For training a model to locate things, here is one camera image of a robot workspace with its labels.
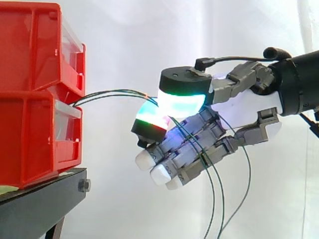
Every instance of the black sensor cap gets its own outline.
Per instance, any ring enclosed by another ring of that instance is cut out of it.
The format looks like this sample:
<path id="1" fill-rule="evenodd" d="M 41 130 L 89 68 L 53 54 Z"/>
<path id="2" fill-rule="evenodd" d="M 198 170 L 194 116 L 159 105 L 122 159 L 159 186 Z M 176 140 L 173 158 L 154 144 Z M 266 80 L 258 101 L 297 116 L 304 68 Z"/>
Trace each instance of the black sensor cap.
<path id="1" fill-rule="evenodd" d="M 208 95 L 212 77 L 199 76 L 190 66 L 173 67 L 161 72 L 159 89 L 176 96 Z"/>

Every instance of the robotic finger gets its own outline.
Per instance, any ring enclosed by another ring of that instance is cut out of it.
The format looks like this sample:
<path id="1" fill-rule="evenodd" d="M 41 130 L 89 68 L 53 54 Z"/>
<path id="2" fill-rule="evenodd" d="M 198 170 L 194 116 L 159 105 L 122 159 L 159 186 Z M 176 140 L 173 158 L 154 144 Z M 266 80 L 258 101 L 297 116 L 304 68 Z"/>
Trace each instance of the robotic finger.
<path id="1" fill-rule="evenodd" d="M 212 134 L 214 139 L 219 138 L 220 135 L 225 132 L 221 127 L 220 122 L 217 122 L 217 120 L 219 119 L 216 112 L 211 108 L 204 108 L 198 114 L 188 117 L 180 124 L 192 135 L 198 135 L 197 137 L 200 138 L 200 140 L 209 137 L 210 134 Z M 188 151 L 190 144 L 185 138 L 187 133 L 183 133 L 181 133 L 177 126 L 172 128 L 166 133 L 165 138 L 161 143 L 157 142 L 151 144 L 136 156 L 135 162 L 137 166 L 142 171 L 147 171 L 164 159 L 172 159 L 178 157 L 181 153 Z"/>
<path id="2" fill-rule="evenodd" d="M 214 143 L 226 133 L 216 121 L 209 125 L 205 130 L 195 135 L 198 143 L 204 148 L 209 149 Z M 178 174 L 179 169 L 187 167 L 198 157 L 197 152 L 201 152 L 199 145 L 191 138 L 185 141 L 177 150 L 167 154 L 150 172 L 150 175 L 157 185 L 169 182 Z"/>
<path id="3" fill-rule="evenodd" d="M 233 137 L 225 137 L 219 141 L 216 145 L 211 146 L 206 154 L 209 159 L 202 154 L 203 161 L 198 158 L 185 167 L 182 167 L 178 170 L 177 175 L 166 183 L 166 187 L 169 190 L 175 190 L 185 186 L 194 178 L 198 177 L 202 171 L 205 170 L 205 167 L 208 168 L 211 166 L 211 163 L 215 164 L 221 161 L 226 155 L 236 152 L 238 149 L 238 144 Z"/>

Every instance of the white fingertip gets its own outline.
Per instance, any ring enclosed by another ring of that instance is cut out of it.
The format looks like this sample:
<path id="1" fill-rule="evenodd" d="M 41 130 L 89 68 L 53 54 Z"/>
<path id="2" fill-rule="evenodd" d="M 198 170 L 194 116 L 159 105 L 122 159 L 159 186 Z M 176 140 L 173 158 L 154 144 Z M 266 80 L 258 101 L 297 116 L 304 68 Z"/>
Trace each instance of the white fingertip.
<path id="1" fill-rule="evenodd" d="M 163 185 L 171 180 L 171 176 L 161 164 L 154 167 L 150 172 L 151 178 L 157 185 Z"/>
<path id="2" fill-rule="evenodd" d="M 175 189 L 181 188 L 182 186 L 183 184 L 181 183 L 178 176 L 174 177 L 172 180 L 166 183 L 166 187 L 169 190 L 175 190 Z"/>
<path id="3" fill-rule="evenodd" d="M 145 149 L 136 156 L 135 163 L 142 171 L 147 171 L 156 165 L 150 153 Z"/>

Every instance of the green light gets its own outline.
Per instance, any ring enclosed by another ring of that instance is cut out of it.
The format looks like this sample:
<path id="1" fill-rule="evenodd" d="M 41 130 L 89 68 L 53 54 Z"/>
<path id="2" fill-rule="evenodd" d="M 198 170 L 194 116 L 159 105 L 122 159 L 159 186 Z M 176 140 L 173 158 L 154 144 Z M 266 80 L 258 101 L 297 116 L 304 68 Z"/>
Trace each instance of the green light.
<path id="1" fill-rule="evenodd" d="M 185 118 L 198 113 L 205 101 L 205 95 L 175 96 L 159 90 L 159 108 L 168 116 Z"/>
<path id="2" fill-rule="evenodd" d="M 163 129 L 168 128 L 169 117 L 164 115 L 162 111 L 153 103 L 146 101 L 140 108 L 136 119 L 154 124 Z"/>

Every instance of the black cable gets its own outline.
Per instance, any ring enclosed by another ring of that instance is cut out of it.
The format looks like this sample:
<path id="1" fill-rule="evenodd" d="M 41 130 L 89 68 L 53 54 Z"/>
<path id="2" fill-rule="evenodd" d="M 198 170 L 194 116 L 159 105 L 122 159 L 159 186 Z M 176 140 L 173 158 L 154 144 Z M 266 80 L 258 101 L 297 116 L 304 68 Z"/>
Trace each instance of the black cable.
<path id="1" fill-rule="evenodd" d="M 92 93 L 92 94 L 90 94 L 90 96 L 87 95 L 87 96 L 83 97 L 82 99 L 89 99 L 90 97 L 94 97 L 94 96 L 97 96 L 97 95 L 100 95 L 100 94 L 102 94 L 102 93 L 101 93 L 101 92 L 100 92 L 100 93 Z M 97 99 L 102 99 L 102 98 L 107 98 L 107 97 L 112 97 L 112 96 L 134 97 L 134 98 L 145 99 L 145 100 L 147 100 L 147 101 L 149 101 L 149 102 L 155 104 L 156 106 L 158 106 L 158 105 L 157 105 L 157 102 L 155 102 L 152 98 L 149 98 L 146 94 L 143 94 L 143 93 L 141 93 L 141 92 L 138 92 L 138 94 L 139 94 L 139 95 L 117 94 L 117 95 L 100 96 L 100 97 L 96 97 L 96 98 L 93 98 L 93 99 L 89 99 L 89 100 L 87 100 L 87 101 L 85 101 L 85 102 L 82 102 L 82 103 L 79 103 L 79 104 L 74 103 L 73 106 L 80 106 L 80 105 L 83 105 L 83 104 L 85 104 L 85 103 L 88 103 L 88 102 L 97 100 Z M 225 216 L 225 215 L 224 215 L 224 214 L 225 214 L 225 198 L 224 198 L 223 185 L 222 185 L 220 176 L 219 176 L 219 174 L 218 174 L 218 171 L 217 171 L 216 167 L 214 166 L 214 164 L 212 163 L 212 161 L 211 161 L 211 159 L 209 158 L 209 156 L 207 155 L 207 153 L 206 153 L 206 151 L 204 150 L 204 148 L 203 148 L 203 147 L 200 145 L 200 143 L 197 141 L 197 139 L 196 139 L 191 133 L 189 133 L 176 119 L 174 119 L 173 117 L 171 117 L 171 119 L 172 119 L 173 122 L 177 125 L 178 129 L 181 131 L 181 133 L 184 135 L 184 137 L 185 137 L 187 140 L 189 140 L 189 138 L 186 137 L 186 135 L 184 134 L 184 132 L 183 132 L 182 130 L 184 130 L 184 131 L 188 134 L 188 136 L 191 137 L 191 138 L 198 144 L 198 146 L 201 148 L 203 154 L 207 157 L 207 159 L 209 160 L 209 163 L 212 165 L 212 167 L 213 167 L 214 170 L 215 170 L 215 173 L 216 173 L 216 175 L 217 175 L 217 178 L 218 178 L 218 181 L 219 181 L 219 184 L 220 184 L 221 192 L 222 192 L 222 208 L 223 208 L 223 210 L 222 210 L 222 212 L 223 212 L 223 213 L 222 213 L 222 214 L 223 214 L 223 216 L 222 216 L 222 224 L 221 224 L 221 227 L 220 227 L 218 236 L 217 236 L 217 238 L 219 238 L 219 237 L 220 237 L 220 234 L 221 234 L 221 232 L 222 232 L 222 226 L 223 226 L 224 216 Z M 195 149 L 196 153 L 199 155 L 199 157 L 200 157 L 200 159 L 201 159 L 201 162 L 202 162 L 202 164 L 203 164 L 203 166 L 204 166 L 204 168 L 205 168 L 205 170 L 206 170 L 206 173 L 207 173 L 207 175 L 208 175 L 208 178 L 209 178 L 209 181 L 210 181 L 210 184 L 211 184 L 211 188 L 212 188 L 212 194 L 213 194 L 213 209 L 212 209 L 212 215 L 211 215 L 211 217 L 210 217 L 210 222 L 209 222 L 209 225 L 208 225 L 208 227 L 207 227 L 207 231 L 206 231 L 205 236 L 204 236 L 204 239 L 206 239 L 207 236 L 208 236 L 208 234 L 209 234 L 209 231 L 210 231 L 210 228 L 211 228 L 211 225 L 212 225 L 212 221 L 213 221 L 213 217 L 214 217 L 214 210 L 215 210 L 215 190 L 214 190 L 214 185 L 213 185 L 213 181 L 212 181 L 211 175 L 210 175 L 210 173 L 209 173 L 209 171 L 208 171 L 208 168 L 207 168 L 207 166 L 206 166 L 206 164 L 205 164 L 205 161 L 204 161 L 202 155 L 201 155 L 200 152 L 197 150 L 197 148 L 195 147 L 195 145 L 193 144 L 193 142 L 191 142 L 190 140 L 189 140 L 189 142 L 191 143 L 191 145 L 192 145 L 193 148 Z"/>
<path id="2" fill-rule="evenodd" d="M 305 116 L 303 113 L 300 114 L 301 118 L 303 118 L 304 121 L 306 121 L 309 126 L 312 126 L 315 122 L 313 122 L 311 119 L 309 119 L 307 116 Z"/>
<path id="3" fill-rule="evenodd" d="M 236 135 L 236 131 L 234 130 L 234 128 L 221 115 L 219 115 L 219 117 L 228 125 L 228 127 Z M 247 198 L 249 189 L 250 189 L 250 184 L 251 184 L 251 162 L 250 162 L 250 158 L 249 158 L 249 155 L 247 153 L 247 150 L 246 150 L 245 146 L 242 146 L 242 148 L 243 148 L 243 150 L 245 152 L 245 155 L 246 155 L 246 158 L 247 158 L 247 162 L 248 162 L 248 185 L 247 185 L 247 190 L 246 190 L 245 195 L 244 195 L 243 199 L 241 200 L 239 206 L 236 208 L 236 210 L 233 212 L 233 214 L 230 216 L 230 218 L 227 220 L 227 222 L 223 226 L 222 231 L 224 231 L 224 229 L 227 227 L 227 225 L 230 223 L 230 221 L 233 219 L 233 217 L 237 214 L 237 212 L 239 211 L 241 206 L 244 204 L 244 202 L 245 202 L 245 200 Z"/>
<path id="4" fill-rule="evenodd" d="M 311 130 L 311 132 L 314 133 L 314 135 L 317 136 L 317 138 L 319 138 L 319 123 L 312 121 L 307 116 L 305 116 L 303 113 L 301 113 L 300 116 L 310 126 L 309 129 Z"/>
<path id="5" fill-rule="evenodd" d="M 274 58 L 256 58 L 256 57 L 245 57 L 245 56 L 226 56 L 219 58 L 199 58 L 196 59 L 195 69 L 198 71 L 205 71 L 206 68 L 215 65 L 218 62 L 223 61 L 260 61 L 260 62 L 271 62 L 276 61 Z"/>

